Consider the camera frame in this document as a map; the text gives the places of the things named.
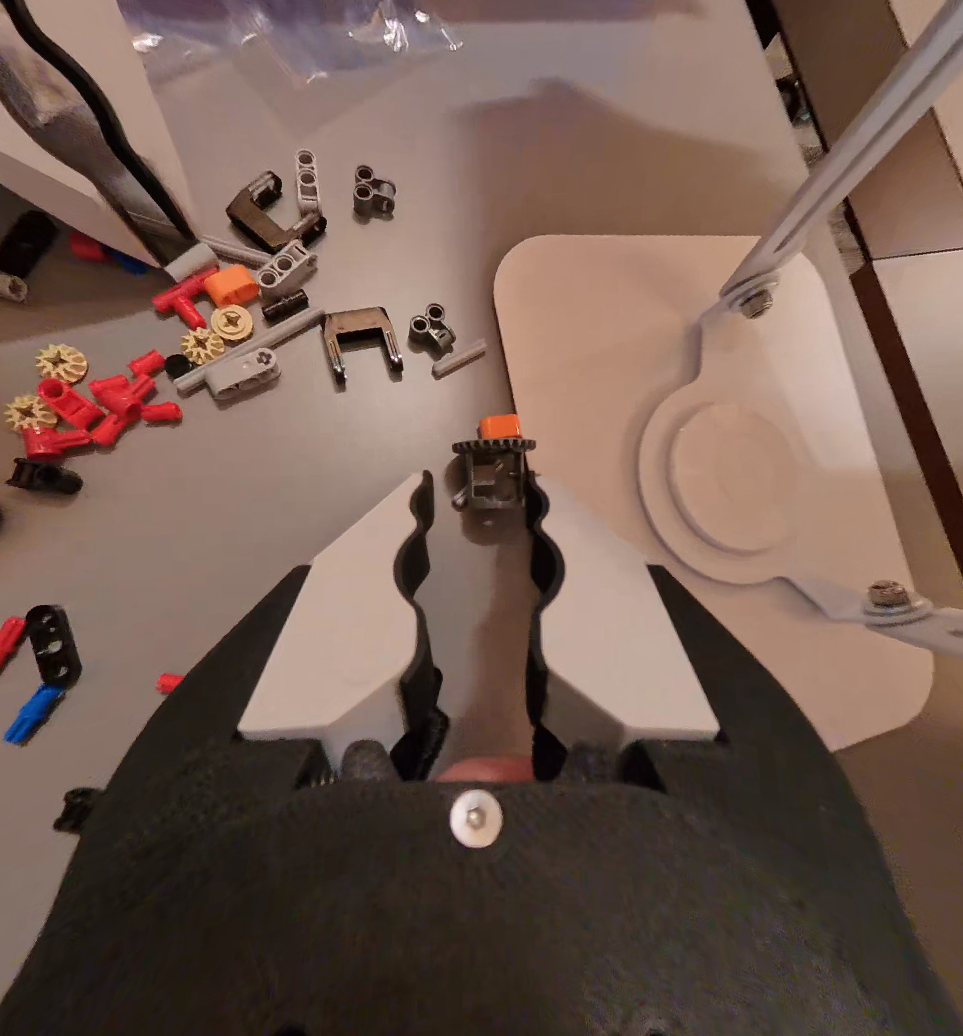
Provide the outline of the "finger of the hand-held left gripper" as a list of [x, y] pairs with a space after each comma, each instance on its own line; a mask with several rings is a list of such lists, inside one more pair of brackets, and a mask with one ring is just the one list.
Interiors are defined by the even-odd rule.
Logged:
[[177, 144], [118, 2], [2, 2], [28, 49], [58, 71], [90, 110], [104, 143], [127, 168], [179, 240], [198, 219]]
[[19, 38], [2, 2], [0, 185], [152, 266], [166, 266], [186, 246], [160, 223], [69, 83]]

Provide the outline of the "dark grey lego differential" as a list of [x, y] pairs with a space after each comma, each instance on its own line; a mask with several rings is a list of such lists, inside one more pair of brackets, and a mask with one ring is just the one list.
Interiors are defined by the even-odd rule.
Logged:
[[531, 438], [503, 436], [455, 442], [453, 453], [463, 460], [465, 485], [453, 497], [463, 511], [508, 510], [523, 503], [526, 455], [537, 447]]

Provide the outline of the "short grey lego tube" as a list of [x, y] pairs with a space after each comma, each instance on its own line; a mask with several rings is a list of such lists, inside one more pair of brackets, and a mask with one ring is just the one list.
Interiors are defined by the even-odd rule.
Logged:
[[175, 283], [181, 283], [211, 268], [217, 268], [218, 256], [204, 241], [198, 241], [164, 266], [164, 272]]

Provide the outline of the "thin grey lego axle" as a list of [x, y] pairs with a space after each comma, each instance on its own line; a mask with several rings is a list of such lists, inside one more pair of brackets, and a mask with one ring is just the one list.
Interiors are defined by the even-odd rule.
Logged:
[[207, 246], [218, 258], [242, 264], [249, 268], [261, 268], [272, 260], [272, 255], [249, 246], [237, 244], [211, 235], [203, 235], [200, 241]]

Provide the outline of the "orange lego connector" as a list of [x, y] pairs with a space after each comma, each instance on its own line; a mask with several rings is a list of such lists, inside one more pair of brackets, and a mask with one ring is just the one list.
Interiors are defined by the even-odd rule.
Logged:
[[260, 297], [261, 286], [255, 274], [241, 264], [220, 268], [204, 278], [204, 291], [216, 308], [244, 306]]

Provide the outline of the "cluster of red lego connectors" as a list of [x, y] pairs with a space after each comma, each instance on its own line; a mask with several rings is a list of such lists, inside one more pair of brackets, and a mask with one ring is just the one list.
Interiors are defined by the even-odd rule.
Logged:
[[56, 462], [86, 447], [115, 447], [138, 424], [179, 425], [184, 414], [178, 403], [153, 400], [164, 358], [152, 350], [130, 359], [124, 374], [87, 380], [87, 373], [74, 385], [38, 374], [38, 384], [30, 394], [41, 396], [60, 421], [53, 429], [18, 434], [25, 457]]

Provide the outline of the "light grey lego connector block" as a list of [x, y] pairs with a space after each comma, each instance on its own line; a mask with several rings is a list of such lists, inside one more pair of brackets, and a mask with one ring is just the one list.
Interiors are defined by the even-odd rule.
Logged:
[[255, 271], [261, 299], [275, 301], [300, 289], [307, 279], [316, 272], [318, 257], [300, 238], [294, 238]]

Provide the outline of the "dark grey lego connector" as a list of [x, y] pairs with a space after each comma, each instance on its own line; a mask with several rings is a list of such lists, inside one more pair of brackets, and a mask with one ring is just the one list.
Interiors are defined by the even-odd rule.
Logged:
[[422, 314], [412, 317], [408, 340], [439, 358], [453, 353], [457, 336], [447, 322], [445, 307], [439, 303], [431, 303], [426, 306]]
[[353, 188], [354, 213], [364, 220], [375, 215], [391, 217], [395, 213], [397, 188], [393, 181], [377, 176], [371, 166], [360, 165], [355, 170]]

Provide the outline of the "short grey lego axle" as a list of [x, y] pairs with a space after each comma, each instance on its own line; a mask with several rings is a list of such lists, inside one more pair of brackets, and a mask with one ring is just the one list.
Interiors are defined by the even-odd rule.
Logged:
[[477, 341], [471, 343], [460, 349], [453, 349], [446, 355], [435, 359], [432, 365], [432, 377], [435, 380], [441, 380], [448, 377], [453, 373], [460, 371], [467, 367], [468, 365], [480, 359], [488, 351], [488, 342], [485, 339], [478, 339]]

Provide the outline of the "long grey lego axle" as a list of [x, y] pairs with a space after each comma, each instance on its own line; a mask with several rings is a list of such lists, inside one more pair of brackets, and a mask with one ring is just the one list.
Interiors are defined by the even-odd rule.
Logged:
[[302, 311], [286, 320], [281, 321], [276, 326], [270, 330], [264, 330], [251, 337], [247, 341], [238, 344], [236, 346], [230, 347], [222, 356], [216, 359], [210, 359], [209, 363], [204, 364], [194, 370], [189, 371], [179, 378], [174, 380], [174, 386], [181, 396], [187, 396], [189, 393], [200, 388], [206, 380], [208, 374], [213, 373], [216, 368], [229, 364], [231, 359], [237, 359], [239, 357], [247, 356], [250, 353], [255, 352], [259, 349], [273, 349], [275, 346], [281, 345], [304, 330], [309, 330], [314, 326], [321, 323], [325, 316], [325, 313], [321, 309], [309, 309]]

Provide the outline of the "black lego fork piece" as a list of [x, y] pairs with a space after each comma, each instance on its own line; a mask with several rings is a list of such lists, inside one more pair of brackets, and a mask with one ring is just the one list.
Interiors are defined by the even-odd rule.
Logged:
[[400, 380], [405, 362], [397, 342], [393, 325], [382, 306], [328, 313], [322, 326], [323, 346], [335, 390], [347, 387], [345, 352], [375, 347], [383, 355], [388, 373]]

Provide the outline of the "small black lego piece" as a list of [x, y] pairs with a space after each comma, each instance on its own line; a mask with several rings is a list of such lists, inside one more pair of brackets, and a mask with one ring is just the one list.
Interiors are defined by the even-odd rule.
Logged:
[[60, 814], [52, 823], [52, 830], [81, 835], [101, 796], [101, 788], [91, 786], [74, 787], [66, 792]]

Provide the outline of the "clear plastic bag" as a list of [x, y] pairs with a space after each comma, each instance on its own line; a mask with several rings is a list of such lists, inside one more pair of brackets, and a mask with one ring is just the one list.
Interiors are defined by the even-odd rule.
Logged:
[[145, 71], [164, 83], [254, 47], [297, 82], [461, 49], [431, 2], [119, 1]]

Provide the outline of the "white book stand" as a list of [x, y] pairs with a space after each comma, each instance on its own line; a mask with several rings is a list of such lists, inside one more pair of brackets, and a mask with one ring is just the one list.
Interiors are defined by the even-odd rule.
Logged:
[[[638, 547], [661, 596], [683, 589], [767, 668], [830, 749], [898, 730], [963, 679], [929, 654], [825, 616], [783, 574], [860, 595], [880, 577], [917, 583], [904, 547], [929, 531], [914, 454], [831, 241], [785, 267], [774, 309], [701, 319], [754, 243], [778, 195], [798, 183], [789, 135], [745, 2], [656, 2], [642, 19], [570, 22], [582, 57], [607, 58], [636, 91], [619, 110], [541, 83], [512, 119], [510, 155], [530, 168], [539, 213], [565, 202], [570, 229], [516, 244], [494, 280], [514, 405], [538, 441], [532, 468]], [[719, 551], [675, 509], [672, 438], [708, 406], [757, 409], [801, 461], [807, 496], [785, 538]]]

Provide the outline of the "black lego frame piece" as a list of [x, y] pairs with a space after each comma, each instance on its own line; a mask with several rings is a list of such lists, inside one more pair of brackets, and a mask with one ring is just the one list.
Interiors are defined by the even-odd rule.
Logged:
[[302, 215], [288, 228], [281, 227], [268, 213], [281, 195], [281, 177], [273, 171], [264, 171], [241, 188], [226, 208], [230, 223], [269, 254], [278, 254], [292, 241], [310, 247], [328, 228], [326, 217], [319, 212]]

